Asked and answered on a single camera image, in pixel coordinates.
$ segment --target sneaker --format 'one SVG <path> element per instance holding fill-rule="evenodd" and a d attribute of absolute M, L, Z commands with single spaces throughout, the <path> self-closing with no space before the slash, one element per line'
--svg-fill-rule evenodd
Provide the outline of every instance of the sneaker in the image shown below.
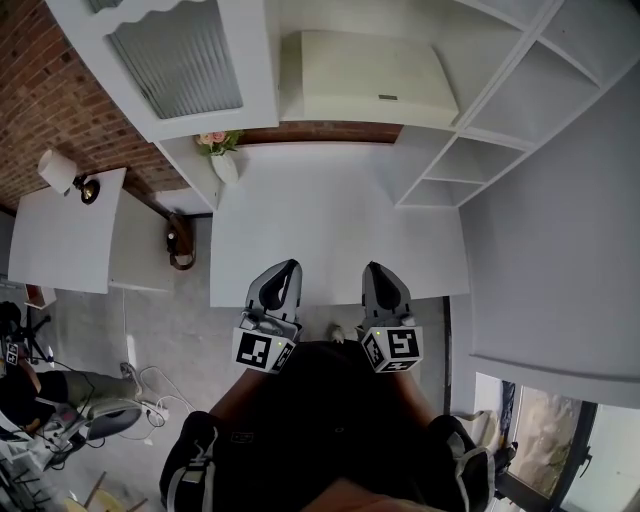
<path fill-rule="evenodd" d="M 335 343 L 344 343 L 346 339 L 344 329 L 336 324 L 329 325 L 327 328 L 327 338 Z"/>
<path fill-rule="evenodd" d="M 120 372 L 122 373 L 122 378 L 126 380 L 130 380 L 136 385 L 136 398 L 142 395 L 142 383 L 140 379 L 138 379 L 138 374 L 136 369 L 129 363 L 120 363 Z"/>

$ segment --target flower pot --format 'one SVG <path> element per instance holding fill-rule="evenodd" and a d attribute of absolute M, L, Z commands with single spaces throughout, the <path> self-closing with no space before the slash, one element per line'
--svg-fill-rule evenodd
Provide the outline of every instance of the flower pot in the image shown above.
<path fill-rule="evenodd" d="M 211 155 L 211 165 L 213 165 L 213 169 L 216 171 L 218 178 L 220 178 L 223 183 L 226 183 L 227 185 L 238 183 L 238 169 L 236 168 L 236 163 L 227 153 L 222 155 Z"/>

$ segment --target concrete floor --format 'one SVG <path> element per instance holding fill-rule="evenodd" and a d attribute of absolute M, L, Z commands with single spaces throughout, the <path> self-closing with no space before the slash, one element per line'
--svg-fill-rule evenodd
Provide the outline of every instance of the concrete floor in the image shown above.
<path fill-rule="evenodd" d="M 198 260 L 193 269 L 176 277 L 173 294 L 112 289 L 108 295 L 57 291 L 53 316 L 39 337 L 50 345 L 56 359 L 80 370 L 119 376 L 119 363 L 127 360 L 127 336 L 135 341 L 137 366 L 160 368 L 198 409 L 209 410 L 242 373 L 231 361 L 231 334 L 240 312 L 236 308 L 209 307 L 211 220 L 196 221 Z M 23 301 L 20 290 L 0 289 L 0 300 Z M 445 341 L 442 300 L 415 301 L 414 312 L 424 327 L 425 358 L 420 384 L 438 412 L 444 405 Z M 362 320 L 360 305 L 301 308 L 306 339 L 321 339 L 329 323 L 355 326 Z M 49 369 L 40 364 L 38 371 Z M 149 382 L 161 395 L 175 394 L 162 379 Z M 83 448 L 69 458 L 64 470 L 47 471 L 50 493 L 61 500 L 73 493 L 80 501 L 88 495 L 102 471 L 103 485 L 125 504 L 149 499 L 144 510 L 162 510 L 158 481 L 164 461 L 176 441 L 186 409 L 167 402 L 170 418 L 151 435 L 152 444 L 118 436 L 100 449 Z M 129 437 L 144 437 L 151 427 L 142 418 L 128 430 Z"/>

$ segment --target white desk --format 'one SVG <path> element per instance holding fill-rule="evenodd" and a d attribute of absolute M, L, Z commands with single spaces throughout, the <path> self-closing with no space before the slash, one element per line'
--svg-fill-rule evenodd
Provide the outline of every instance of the white desk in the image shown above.
<path fill-rule="evenodd" d="M 413 298 L 469 293 L 455 209 L 395 209 L 373 175 L 374 144 L 243 148 L 240 181 L 222 191 L 211 235 L 211 306 L 243 306 L 251 282 L 289 258 L 302 265 L 302 303 L 361 300 L 377 261 Z"/>
<path fill-rule="evenodd" d="M 20 199 L 9 256 L 9 279 L 49 288 L 107 293 L 108 287 L 173 289 L 166 220 L 122 190 L 126 169 L 92 176 L 91 205 L 72 189 L 52 188 Z"/>

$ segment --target person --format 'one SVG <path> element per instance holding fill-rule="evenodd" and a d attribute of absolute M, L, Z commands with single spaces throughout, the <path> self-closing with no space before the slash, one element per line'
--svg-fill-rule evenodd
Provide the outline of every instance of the person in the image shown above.
<path fill-rule="evenodd" d="M 135 369 L 121 363 L 123 378 L 93 372 L 58 371 L 36 373 L 24 357 L 17 365 L 5 364 L 0 378 L 0 411 L 30 435 L 47 423 L 55 407 L 36 400 L 37 397 L 72 407 L 90 407 L 110 399 L 134 400 L 142 393 Z"/>
<path fill-rule="evenodd" d="M 191 413 L 160 479 L 170 511 L 484 511 L 493 460 L 436 417 L 409 372 L 375 373 L 356 341 L 299 343 Z"/>

